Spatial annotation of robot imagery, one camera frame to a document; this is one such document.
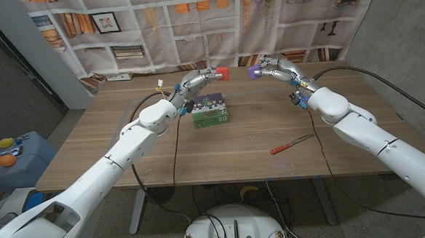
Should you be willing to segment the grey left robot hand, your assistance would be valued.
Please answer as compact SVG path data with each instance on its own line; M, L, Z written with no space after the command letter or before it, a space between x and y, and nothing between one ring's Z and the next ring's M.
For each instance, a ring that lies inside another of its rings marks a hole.
M215 80L225 81L228 79L229 69L227 67L190 71L183 77L179 84L179 88L172 92L167 100L176 108L180 108L186 102L194 100L194 98L199 95L201 89L206 87L209 83Z

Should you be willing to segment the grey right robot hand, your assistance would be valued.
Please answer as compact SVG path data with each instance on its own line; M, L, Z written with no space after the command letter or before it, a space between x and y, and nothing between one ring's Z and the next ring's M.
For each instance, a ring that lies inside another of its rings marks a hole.
M252 80L262 76L272 76L276 80L296 87L300 92L313 93L321 88L312 78L306 77L295 63L287 59L264 57L259 64L250 66L248 73Z

